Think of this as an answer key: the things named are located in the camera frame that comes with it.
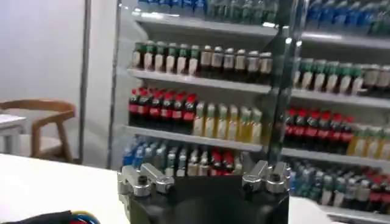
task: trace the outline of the white countertop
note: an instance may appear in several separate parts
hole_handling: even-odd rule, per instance
[[[65,210],[91,212],[102,224],[129,223],[116,187],[112,170],[0,154],[0,223]],[[291,197],[289,224],[306,223],[331,221],[312,201]]]

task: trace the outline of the water bottle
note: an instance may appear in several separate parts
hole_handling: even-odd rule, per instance
[[[321,6],[322,2],[321,0],[315,0],[312,2],[309,6],[308,12],[307,12],[307,24],[306,29],[307,30],[316,30],[318,29],[319,24],[319,17],[321,15]]]
[[[318,28],[322,31],[330,31],[333,27],[332,21],[335,15],[335,1],[329,0],[322,8],[319,16]]]
[[[367,35],[370,31],[371,22],[374,16],[374,4],[368,3],[361,10],[358,15],[356,32]]]
[[[358,24],[358,17],[360,14],[360,2],[353,3],[347,12],[346,18],[346,31],[348,33],[355,33]]]
[[[348,12],[348,2],[342,1],[335,8],[335,14],[333,16],[333,27],[332,30],[337,32],[344,31],[344,25],[346,23]]]

